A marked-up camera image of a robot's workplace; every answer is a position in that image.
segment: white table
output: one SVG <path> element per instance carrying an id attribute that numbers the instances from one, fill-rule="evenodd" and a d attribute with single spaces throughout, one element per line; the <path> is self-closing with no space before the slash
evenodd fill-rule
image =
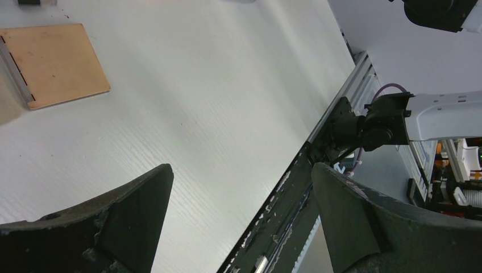
<path id="1" fill-rule="evenodd" d="M 326 0 L 0 0 L 0 28 L 63 23 L 112 90 L 0 126 L 0 223 L 170 163 L 153 272 L 218 269 L 354 67 Z"/>

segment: purple cable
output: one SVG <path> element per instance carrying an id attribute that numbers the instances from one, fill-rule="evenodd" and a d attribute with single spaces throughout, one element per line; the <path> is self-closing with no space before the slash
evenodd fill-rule
<path id="1" fill-rule="evenodd" d="M 389 88 L 389 87 L 396 87 L 400 91 L 402 91 L 402 93 L 408 93 L 408 91 L 403 86 L 401 86 L 400 84 L 394 84 L 394 83 L 385 84 L 375 93 L 375 96 L 372 99 L 372 103 L 375 102 L 375 100 L 378 98 L 378 96 L 381 94 L 381 92 L 383 92 L 383 90 L 385 90 L 386 88 Z M 345 173 L 347 176 L 352 177 L 355 174 L 356 169 L 358 169 L 358 166 L 360 166 L 360 158 L 362 158 L 363 152 L 364 152 L 363 148 L 360 148 L 360 151 L 358 152 L 358 156 L 356 157 L 355 165 L 353 166 L 353 169 L 351 169 L 351 171 Z"/>

